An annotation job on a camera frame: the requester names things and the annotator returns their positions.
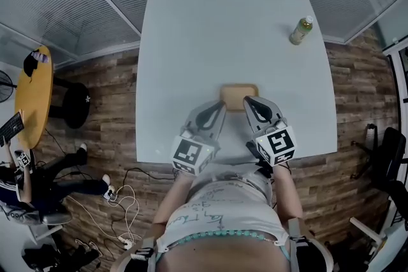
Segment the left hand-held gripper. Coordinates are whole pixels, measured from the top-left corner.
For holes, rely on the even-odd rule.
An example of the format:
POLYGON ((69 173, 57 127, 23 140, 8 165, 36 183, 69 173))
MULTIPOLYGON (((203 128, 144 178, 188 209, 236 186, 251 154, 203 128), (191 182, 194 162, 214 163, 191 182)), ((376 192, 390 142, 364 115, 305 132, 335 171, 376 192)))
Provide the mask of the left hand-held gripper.
POLYGON ((224 101, 209 101, 193 109, 184 124, 187 129, 174 139, 171 148, 173 168, 198 176, 220 149, 217 139, 225 117, 224 101))

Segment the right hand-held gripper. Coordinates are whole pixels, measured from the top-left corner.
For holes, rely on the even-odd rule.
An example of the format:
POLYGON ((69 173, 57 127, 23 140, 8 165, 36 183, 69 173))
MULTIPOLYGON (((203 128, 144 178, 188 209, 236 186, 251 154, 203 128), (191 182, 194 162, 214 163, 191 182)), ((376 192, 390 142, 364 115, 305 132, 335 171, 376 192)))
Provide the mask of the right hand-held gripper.
POLYGON ((263 97, 245 96, 244 109, 248 123, 255 133, 256 150, 264 160, 270 166, 291 160, 297 148, 295 134, 286 119, 282 118, 279 107, 263 97), (262 128, 265 123, 271 124, 262 128))

